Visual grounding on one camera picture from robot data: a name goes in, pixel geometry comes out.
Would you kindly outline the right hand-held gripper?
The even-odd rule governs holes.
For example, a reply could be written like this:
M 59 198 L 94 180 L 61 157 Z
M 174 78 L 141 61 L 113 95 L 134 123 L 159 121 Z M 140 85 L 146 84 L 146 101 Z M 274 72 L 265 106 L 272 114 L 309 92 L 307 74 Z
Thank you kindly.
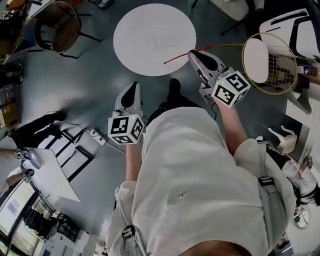
M 226 66 L 209 52 L 192 49 L 188 52 L 188 59 L 202 79 L 199 93 L 209 105 L 220 102 L 231 108 L 240 102 L 251 88 L 239 71 Z

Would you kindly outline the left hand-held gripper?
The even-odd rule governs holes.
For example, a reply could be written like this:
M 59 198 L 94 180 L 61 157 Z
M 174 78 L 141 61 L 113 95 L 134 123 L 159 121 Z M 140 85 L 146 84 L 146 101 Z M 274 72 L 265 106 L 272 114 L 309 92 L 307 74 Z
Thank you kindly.
M 116 98 L 107 136 L 117 145 L 137 144 L 145 129 L 139 82 L 128 85 Z

